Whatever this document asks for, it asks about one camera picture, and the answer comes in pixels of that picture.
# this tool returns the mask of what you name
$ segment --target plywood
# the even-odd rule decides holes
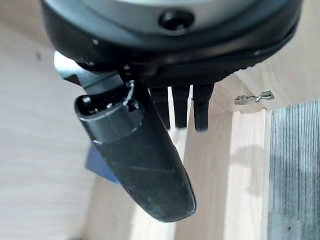
[[[0,25],[0,239],[80,237],[95,176],[74,114],[81,88],[59,78],[53,51]]]
[[[236,75],[255,95],[271,90],[275,100],[263,101],[268,109],[320,97],[320,1],[305,0],[295,37],[263,63]]]
[[[175,240],[261,239],[265,114],[213,113],[207,133],[189,128],[184,165],[197,212],[177,223]]]
[[[3,0],[0,21],[44,46],[50,42],[42,21],[40,0]]]
[[[224,240],[262,239],[265,119],[265,110],[233,114]]]

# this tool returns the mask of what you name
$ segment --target gray fabric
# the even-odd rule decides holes
[[[269,240],[320,240],[320,101],[272,113]]]

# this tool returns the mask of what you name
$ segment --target metal bracket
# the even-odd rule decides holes
[[[258,96],[248,96],[248,95],[241,95],[238,96],[234,100],[234,104],[239,105],[248,105],[250,103],[259,103],[260,100],[272,100],[275,99],[274,94],[270,90],[266,90],[261,92]]]

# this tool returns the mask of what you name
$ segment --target handle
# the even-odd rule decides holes
[[[94,114],[85,109],[86,97],[75,101],[76,113],[130,196],[161,222],[192,215],[196,200],[189,177],[146,89],[135,82],[127,104]]]

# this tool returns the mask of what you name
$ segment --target wooden panel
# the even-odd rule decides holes
[[[276,109],[320,97],[320,1],[305,0],[296,36],[280,52],[236,75],[254,94],[272,90],[275,100],[263,101]]]
[[[189,128],[184,164],[197,212],[177,223],[175,240],[261,239],[265,112],[212,114],[203,135]]]
[[[197,210],[177,223],[175,240],[222,240],[227,197],[232,113],[209,116],[209,130],[199,134],[190,127],[184,166],[189,173]]]
[[[42,21],[40,0],[1,1],[0,21],[46,46],[50,45]]]
[[[262,239],[265,119],[265,110],[233,114],[225,240]]]
[[[52,50],[0,35],[0,239],[80,237],[94,182],[74,113],[83,91],[59,78]]]

